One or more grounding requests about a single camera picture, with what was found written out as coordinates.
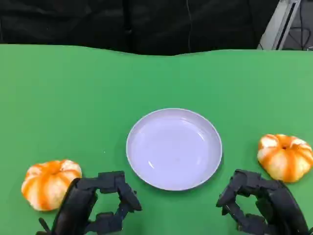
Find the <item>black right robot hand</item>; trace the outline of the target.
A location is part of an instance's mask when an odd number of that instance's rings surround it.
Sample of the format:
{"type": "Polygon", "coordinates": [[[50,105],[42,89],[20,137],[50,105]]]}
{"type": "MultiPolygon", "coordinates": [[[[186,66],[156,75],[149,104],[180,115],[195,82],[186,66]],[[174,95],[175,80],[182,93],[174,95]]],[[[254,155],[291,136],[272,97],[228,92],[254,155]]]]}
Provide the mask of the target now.
{"type": "Polygon", "coordinates": [[[260,173],[235,170],[216,206],[222,215],[229,214],[237,222],[238,231],[249,235],[313,233],[288,187],[279,180],[266,180],[260,173]],[[254,195],[260,215],[244,213],[236,203],[237,195],[254,195]]]}

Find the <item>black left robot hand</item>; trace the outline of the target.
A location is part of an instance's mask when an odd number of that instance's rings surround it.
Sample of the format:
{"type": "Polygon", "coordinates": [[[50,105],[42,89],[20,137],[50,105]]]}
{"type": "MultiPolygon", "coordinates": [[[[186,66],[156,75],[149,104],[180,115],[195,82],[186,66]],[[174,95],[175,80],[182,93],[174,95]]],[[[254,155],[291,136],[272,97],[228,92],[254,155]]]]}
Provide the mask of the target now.
{"type": "Polygon", "coordinates": [[[59,211],[50,229],[43,218],[43,231],[38,235],[98,235],[119,232],[128,213],[141,211],[142,206],[134,191],[125,181],[124,171],[99,173],[95,178],[75,178],[69,185],[59,211]],[[102,194],[118,193],[120,203],[116,212],[102,212],[94,221],[89,216],[97,201],[96,191],[102,194]]]}

